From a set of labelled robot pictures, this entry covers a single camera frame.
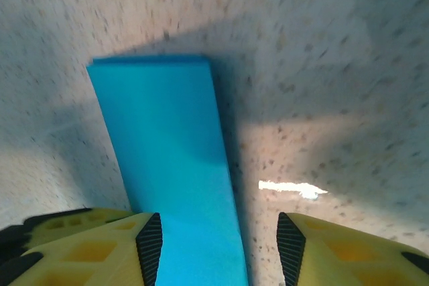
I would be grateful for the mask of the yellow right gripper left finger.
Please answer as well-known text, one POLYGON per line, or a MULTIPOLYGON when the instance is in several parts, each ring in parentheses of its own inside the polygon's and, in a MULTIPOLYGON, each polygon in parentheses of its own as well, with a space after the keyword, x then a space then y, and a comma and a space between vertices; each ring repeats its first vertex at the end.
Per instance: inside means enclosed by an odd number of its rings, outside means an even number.
POLYGON ((139 213, 0 260, 0 286, 155 286, 158 213, 139 213))

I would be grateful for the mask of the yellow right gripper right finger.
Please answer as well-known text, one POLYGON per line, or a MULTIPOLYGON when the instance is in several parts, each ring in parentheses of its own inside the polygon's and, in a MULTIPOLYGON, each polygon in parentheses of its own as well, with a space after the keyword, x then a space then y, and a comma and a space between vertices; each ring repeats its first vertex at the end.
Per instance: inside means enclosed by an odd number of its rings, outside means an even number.
POLYGON ((298 213, 278 215, 285 286, 429 286, 429 255, 298 213))

